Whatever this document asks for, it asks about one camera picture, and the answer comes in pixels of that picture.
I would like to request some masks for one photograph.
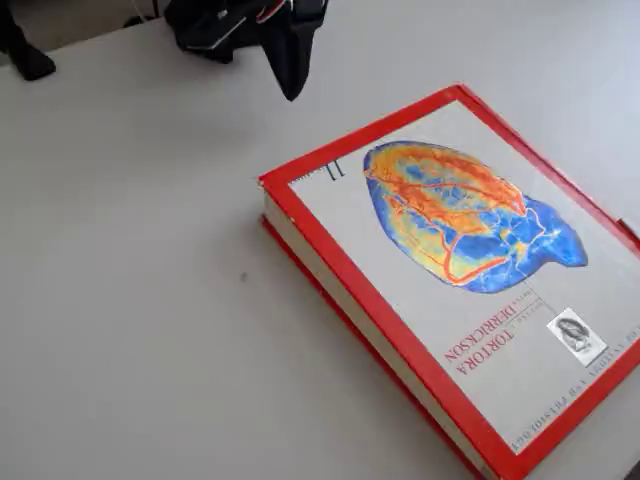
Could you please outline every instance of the gray cover area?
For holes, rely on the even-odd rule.
[[[588,265],[546,263],[527,280],[492,294],[439,281],[385,234],[363,174],[372,147],[401,140],[472,155],[524,194],[551,205],[579,235]],[[449,104],[352,152],[339,167],[332,164],[332,175],[320,169],[291,186],[514,452],[561,414],[640,332],[637,258],[462,104]],[[547,328],[567,308],[607,346],[587,366]],[[496,317],[499,328],[498,322],[485,323]],[[485,328],[486,335],[457,361],[446,356],[483,324],[495,328]],[[485,349],[483,361],[464,371],[464,361],[496,335],[502,336],[500,348]]]

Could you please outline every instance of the table surface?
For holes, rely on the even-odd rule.
[[[640,224],[640,3],[333,2],[293,104],[162,22],[0,70],[0,476],[457,479],[258,223],[256,177],[463,81]],[[636,369],[532,478],[640,458]]]

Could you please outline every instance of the black object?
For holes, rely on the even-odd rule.
[[[328,0],[172,0],[165,19],[182,50],[220,63],[261,45],[282,93],[293,101],[309,76],[315,31]]]
[[[11,63],[27,81],[56,71],[53,60],[27,42],[22,29],[13,20],[6,0],[0,0],[0,51],[9,55]]]

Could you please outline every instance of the blue illustration area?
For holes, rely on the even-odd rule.
[[[475,170],[457,160],[450,161],[453,166],[448,167],[441,157],[437,157],[438,163],[428,163],[424,158],[416,160],[414,150],[418,147],[459,155]],[[398,156],[404,155],[402,158],[409,156],[407,148],[414,149],[409,156],[414,163],[376,160],[376,155],[385,155],[393,148],[398,149]],[[477,293],[495,293],[516,285],[547,262],[566,267],[587,265],[587,254],[578,234],[556,210],[521,194],[503,179],[488,175],[486,172],[490,170],[486,166],[463,155],[437,145],[393,142],[376,147],[365,157],[366,182],[376,215],[384,232],[400,250],[444,283]],[[382,177],[388,172],[394,176]],[[480,180],[475,181],[471,175]],[[406,185],[399,178],[406,179]],[[516,192],[513,205],[488,201],[487,198],[493,198],[492,188],[502,188],[507,199]],[[412,203],[407,197],[416,189],[426,194]],[[482,189],[489,193],[479,194]],[[424,213],[427,208],[437,214],[430,218]],[[481,223],[482,233],[456,229],[456,224],[467,227],[460,221],[462,215],[473,216],[475,231]]]

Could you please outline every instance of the textbook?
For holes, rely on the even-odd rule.
[[[477,474],[640,360],[640,242],[454,85],[263,175],[264,223]]]

